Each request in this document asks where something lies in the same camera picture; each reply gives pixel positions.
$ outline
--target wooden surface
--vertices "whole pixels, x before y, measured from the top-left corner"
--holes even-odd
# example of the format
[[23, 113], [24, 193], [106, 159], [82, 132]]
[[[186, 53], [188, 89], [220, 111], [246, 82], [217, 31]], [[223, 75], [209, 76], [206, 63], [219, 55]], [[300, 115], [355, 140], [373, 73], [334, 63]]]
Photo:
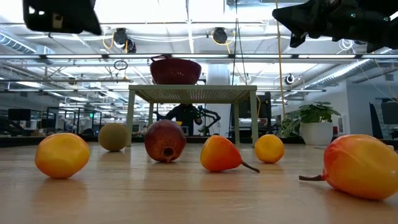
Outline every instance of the wooden surface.
[[239, 167], [210, 174], [199, 163], [201, 145], [187, 146], [173, 164], [148, 162], [142, 144], [122, 152], [91, 145], [86, 167], [52, 180], [34, 165], [35, 147], [0, 149], [0, 223], [398, 223], [398, 195], [372, 202], [299, 182], [319, 174], [323, 151], [286, 146], [275, 165], [262, 164], [249, 145]]

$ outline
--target red bowl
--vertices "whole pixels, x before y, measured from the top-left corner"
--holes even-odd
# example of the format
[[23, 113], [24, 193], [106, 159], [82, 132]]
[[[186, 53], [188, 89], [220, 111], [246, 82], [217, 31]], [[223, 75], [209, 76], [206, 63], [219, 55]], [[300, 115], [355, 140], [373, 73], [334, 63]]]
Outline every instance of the red bowl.
[[199, 80], [201, 66], [190, 60], [169, 58], [160, 55], [150, 58], [150, 72], [156, 84], [160, 85], [194, 85]]

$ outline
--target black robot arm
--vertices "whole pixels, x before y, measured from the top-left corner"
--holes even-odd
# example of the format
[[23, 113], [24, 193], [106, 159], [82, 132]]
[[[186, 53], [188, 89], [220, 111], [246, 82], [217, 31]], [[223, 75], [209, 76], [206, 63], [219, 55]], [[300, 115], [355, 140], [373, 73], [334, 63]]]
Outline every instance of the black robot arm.
[[205, 134], [209, 134], [210, 133], [210, 127], [212, 127], [215, 123], [217, 123], [221, 117], [218, 115], [218, 113], [214, 112], [214, 111], [210, 111], [208, 109], [204, 109], [202, 106], [198, 106], [198, 110], [199, 110], [199, 114], [200, 116], [204, 116], [205, 118], [211, 118], [213, 119], [213, 121], [206, 126], [203, 126], [201, 129], [201, 132], [205, 133]]

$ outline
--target orange pear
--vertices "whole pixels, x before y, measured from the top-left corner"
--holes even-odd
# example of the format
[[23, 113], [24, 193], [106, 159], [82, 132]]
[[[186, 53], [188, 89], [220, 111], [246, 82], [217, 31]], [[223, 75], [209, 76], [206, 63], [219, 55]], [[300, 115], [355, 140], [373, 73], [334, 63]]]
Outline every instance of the orange pear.
[[211, 136], [207, 139], [200, 154], [200, 163], [210, 172], [221, 172], [243, 165], [251, 170], [260, 172], [259, 169], [243, 162], [238, 149], [223, 136]]

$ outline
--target shelf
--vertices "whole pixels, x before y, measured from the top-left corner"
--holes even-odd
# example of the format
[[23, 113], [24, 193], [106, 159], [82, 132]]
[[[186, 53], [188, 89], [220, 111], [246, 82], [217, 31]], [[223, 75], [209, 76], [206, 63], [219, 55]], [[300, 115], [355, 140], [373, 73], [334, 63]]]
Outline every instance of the shelf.
[[253, 85], [130, 85], [130, 90], [151, 103], [235, 103], [249, 98]]

